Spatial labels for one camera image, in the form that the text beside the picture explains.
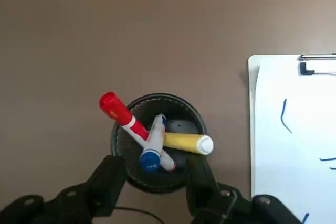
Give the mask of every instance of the black cable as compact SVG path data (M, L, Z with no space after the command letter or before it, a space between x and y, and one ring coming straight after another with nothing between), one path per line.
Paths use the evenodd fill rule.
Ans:
M138 209L138 208L132 208L132 207L115 207L114 209L115 210L123 210L123 211L139 212L141 214L151 216L154 219L156 219L158 222L160 222L161 224L164 224L163 220L161 220L158 216L156 216L155 214L152 214L151 212L147 212L145 210L141 210L141 209Z

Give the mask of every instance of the white clipboard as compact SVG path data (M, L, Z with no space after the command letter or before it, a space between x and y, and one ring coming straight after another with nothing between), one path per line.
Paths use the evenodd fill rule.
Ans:
M251 151L251 196L256 194L256 88L259 69L264 62L282 63L297 66L298 75L311 76L319 74L336 75L336 55L253 55L248 59L248 74L249 74L249 108L250 108L250 151Z

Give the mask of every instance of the black cup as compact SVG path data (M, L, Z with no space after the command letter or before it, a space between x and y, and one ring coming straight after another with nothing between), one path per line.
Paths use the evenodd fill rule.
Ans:
M148 94L131 102L128 109L136 119L150 130L156 115L163 113L167 118L166 132L207 134L202 117L187 101L172 94ZM172 148L164 148L176 162L176 170L167 172L163 168L155 173L146 173L140 167L141 146L118 124L111 135L111 151L122 156L127 164L127 181L147 193L171 193L184 187L184 164L187 157L197 155Z

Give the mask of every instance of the white marker cap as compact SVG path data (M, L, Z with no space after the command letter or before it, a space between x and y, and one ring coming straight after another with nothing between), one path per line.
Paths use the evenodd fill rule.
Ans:
M197 142L197 149L203 155L208 155L214 149L214 142L208 135L203 135Z

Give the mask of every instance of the red marker cap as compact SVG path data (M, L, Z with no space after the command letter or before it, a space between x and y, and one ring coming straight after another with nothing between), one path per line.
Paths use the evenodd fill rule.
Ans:
M116 120L121 126L127 125L132 120L133 114L114 92L104 94L99 100L99 107L106 115Z

